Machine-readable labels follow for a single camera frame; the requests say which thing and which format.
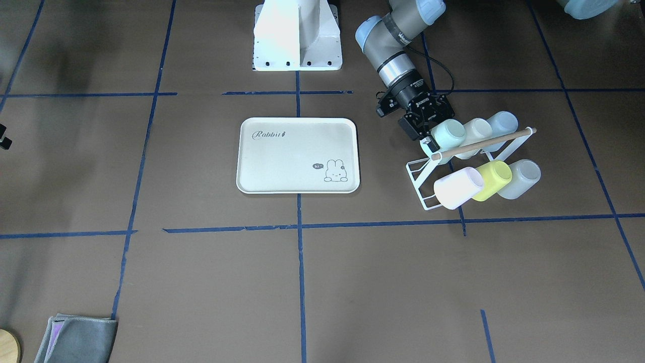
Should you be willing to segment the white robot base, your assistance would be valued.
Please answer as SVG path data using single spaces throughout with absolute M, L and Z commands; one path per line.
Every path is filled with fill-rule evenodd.
M 338 1 L 265 1 L 255 8 L 252 67 L 337 71 L 343 54 Z

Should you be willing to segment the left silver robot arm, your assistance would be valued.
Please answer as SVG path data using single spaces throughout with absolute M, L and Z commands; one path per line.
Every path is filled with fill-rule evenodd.
M 563 9 L 575 19 L 590 19 L 605 12 L 615 5 L 617 1 L 565 1 Z M 112 93 L 67 93 L 67 94 L 24 94 L 9 95 L 9 88 L 2 95 L 2 106 L 7 97 L 148 97 L 148 96 L 175 96 L 173 92 L 112 92 Z

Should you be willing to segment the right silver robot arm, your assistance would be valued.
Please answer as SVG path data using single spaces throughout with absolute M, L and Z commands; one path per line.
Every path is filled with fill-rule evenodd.
M 398 109 L 405 114 L 399 126 L 413 141 L 438 150 L 431 129 L 454 117 L 445 94 L 435 94 L 416 69 L 406 48 L 444 14 L 443 1 L 390 1 L 390 12 L 362 23 L 355 39 L 386 89 L 377 93 L 376 112 L 385 117 Z

